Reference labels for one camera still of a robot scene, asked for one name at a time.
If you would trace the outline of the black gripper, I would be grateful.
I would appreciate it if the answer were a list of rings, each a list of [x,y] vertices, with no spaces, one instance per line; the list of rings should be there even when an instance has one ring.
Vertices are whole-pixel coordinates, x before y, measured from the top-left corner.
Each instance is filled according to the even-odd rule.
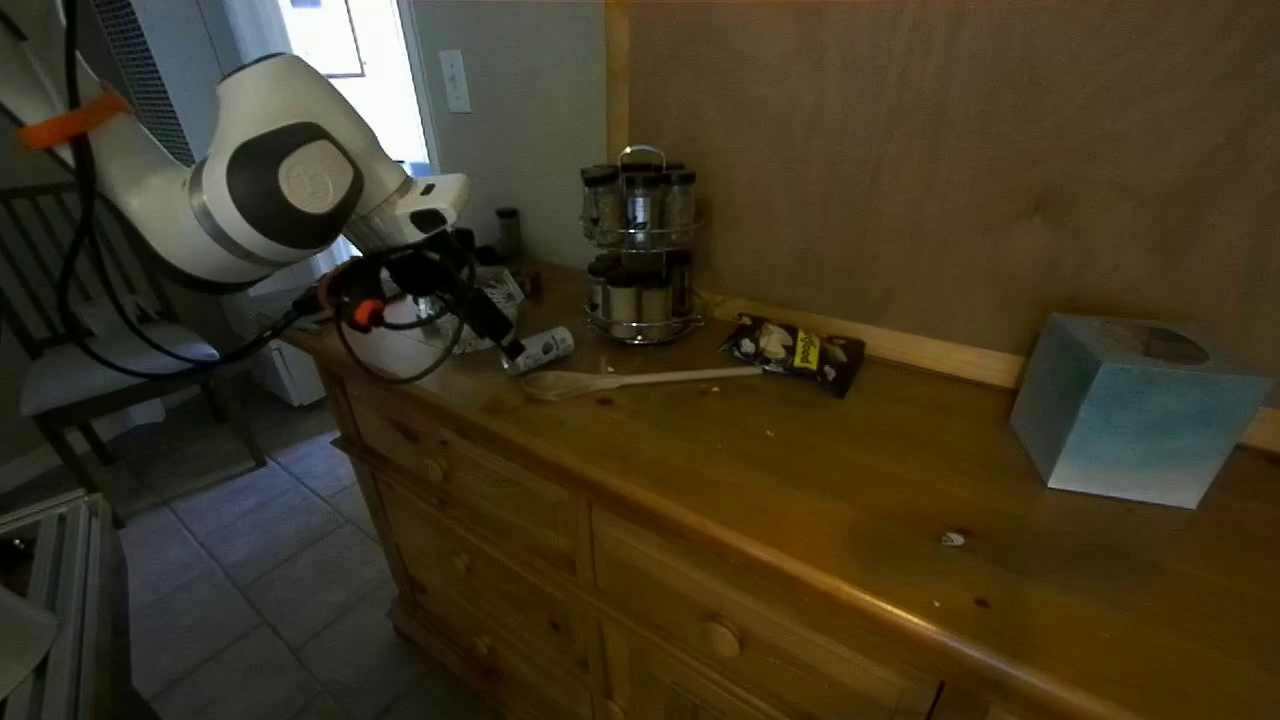
[[[388,257],[388,274],[406,294],[427,294],[504,358],[519,356],[524,291],[504,264],[488,264],[469,232],[436,232]]]

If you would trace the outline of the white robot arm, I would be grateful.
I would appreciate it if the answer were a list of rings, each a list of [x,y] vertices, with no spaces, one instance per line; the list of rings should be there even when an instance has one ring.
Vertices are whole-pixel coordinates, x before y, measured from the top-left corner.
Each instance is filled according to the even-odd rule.
[[[237,291],[351,240],[372,284],[436,294],[504,356],[510,314],[455,247],[469,180],[402,172],[369,120],[307,58],[272,50],[215,84],[199,161],[174,161],[80,50],[74,0],[5,0],[0,96],[20,140],[71,168],[149,251],[211,291]]]

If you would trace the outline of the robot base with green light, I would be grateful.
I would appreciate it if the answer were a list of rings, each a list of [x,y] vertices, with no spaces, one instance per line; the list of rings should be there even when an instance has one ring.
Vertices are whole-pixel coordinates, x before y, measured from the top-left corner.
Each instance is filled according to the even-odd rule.
[[[69,490],[0,519],[0,720],[125,720],[129,594],[113,511]]]

